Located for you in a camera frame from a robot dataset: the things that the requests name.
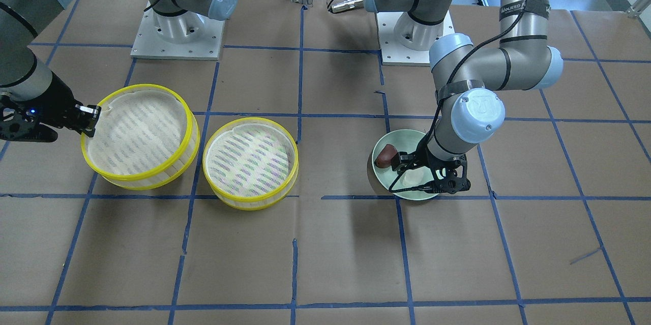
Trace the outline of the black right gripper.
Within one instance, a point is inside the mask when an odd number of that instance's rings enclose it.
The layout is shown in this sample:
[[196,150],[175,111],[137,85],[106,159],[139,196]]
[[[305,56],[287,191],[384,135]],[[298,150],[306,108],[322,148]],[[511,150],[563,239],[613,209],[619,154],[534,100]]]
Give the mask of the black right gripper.
[[13,113],[2,116],[2,140],[54,142],[58,138],[55,128],[94,137],[102,108],[82,105],[66,84],[53,78],[48,89],[32,100],[19,102],[2,95],[2,113],[6,110]]

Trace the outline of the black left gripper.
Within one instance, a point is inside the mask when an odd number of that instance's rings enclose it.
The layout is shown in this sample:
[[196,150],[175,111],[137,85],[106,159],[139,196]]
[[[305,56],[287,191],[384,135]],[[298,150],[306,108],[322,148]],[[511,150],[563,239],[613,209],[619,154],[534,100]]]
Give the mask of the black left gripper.
[[417,191],[432,194],[456,194],[460,191],[470,190],[466,155],[460,155],[451,161],[443,161],[435,157],[426,161],[423,158],[418,159],[415,153],[398,152],[392,160],[391,169],[413,170],[423,166],[431,170],[433,180],[416,186]]

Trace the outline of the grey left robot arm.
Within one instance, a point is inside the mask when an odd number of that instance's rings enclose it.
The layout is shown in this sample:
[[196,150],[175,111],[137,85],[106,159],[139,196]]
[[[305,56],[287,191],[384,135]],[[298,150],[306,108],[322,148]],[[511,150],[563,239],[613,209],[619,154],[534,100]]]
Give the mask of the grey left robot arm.
[[549,0],[501,0],[500,31],[475,45],[461,33],[443,35],[453,0],[363,0],[368,12],[401,14],[395,35],[429,52],[436,111],[426,133],[410,132],[413,151],[399,151],[394,133],[374,147],[374,170],[389,193],[413,200],[470,190],[467,152],[490,139],[505,120],[499,91],[539,90],[563,71],[547,44]]

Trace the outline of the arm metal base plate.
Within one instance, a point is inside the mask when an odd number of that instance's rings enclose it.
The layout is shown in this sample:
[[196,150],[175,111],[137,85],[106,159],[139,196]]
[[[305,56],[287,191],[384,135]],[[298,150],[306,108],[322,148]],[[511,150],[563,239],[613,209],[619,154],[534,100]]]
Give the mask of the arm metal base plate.
[[166,17],[144,13],[130,55],[139,59],[218,61],[225,21],[186,12]]
[[407,12],[379,12],[376,20],[382,63],[387,66],[429,66],[433,43],[454,33],[449,12],[433,26],[415,22]]

